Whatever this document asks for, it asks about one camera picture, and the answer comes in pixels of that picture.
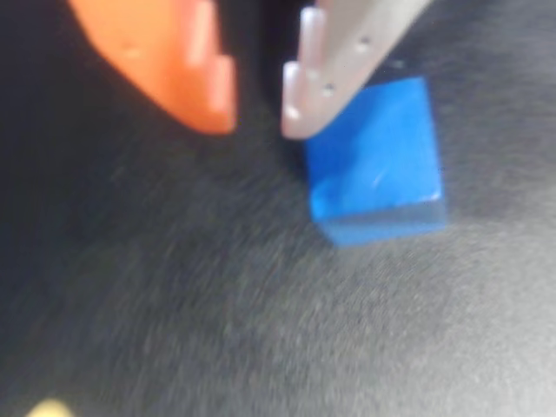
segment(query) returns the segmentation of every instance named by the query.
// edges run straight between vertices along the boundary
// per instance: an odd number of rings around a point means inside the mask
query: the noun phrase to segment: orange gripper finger
[[[221,55],[213,0],[69,0],[89,40],[180,122],[235,126],[235,66]]]

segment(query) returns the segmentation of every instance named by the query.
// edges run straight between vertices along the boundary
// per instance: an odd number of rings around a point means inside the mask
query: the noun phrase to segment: black surface
[[[556,3],[420,20],[377,79],[427,74],[452,225],[348,251],[279,140],[261,3],[220,3],[227,139],[131,89],[60,0],[2,3],[0,415],[555,415]]]

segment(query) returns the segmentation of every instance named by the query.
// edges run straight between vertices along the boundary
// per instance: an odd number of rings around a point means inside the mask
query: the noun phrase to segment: gray plastic part
[[[284,65],[281,129],[307,139],[351,101],[432,0],[318,0],[301,11],[297,61]]]

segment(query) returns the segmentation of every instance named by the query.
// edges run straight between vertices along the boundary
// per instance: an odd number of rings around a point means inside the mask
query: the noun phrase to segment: screw hole
[[[371,47],[371,38],[369,36],[363,36],[356,45],[358,52],[365,52]]]
[[[325,97],[331,97],[334,94],[335,86],[332,83],[328,83],[322,89],[322,95]]]
[[[141,57],[141,49],[133,43],[124,43],[122,45],[123,55],[129,59],[137,59]]]

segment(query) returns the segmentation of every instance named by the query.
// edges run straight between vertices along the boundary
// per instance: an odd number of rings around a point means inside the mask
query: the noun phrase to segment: blue block
[[[446,224],[434,122],[422,78],[364,89],[306,144],[313,220],[337,245]]]

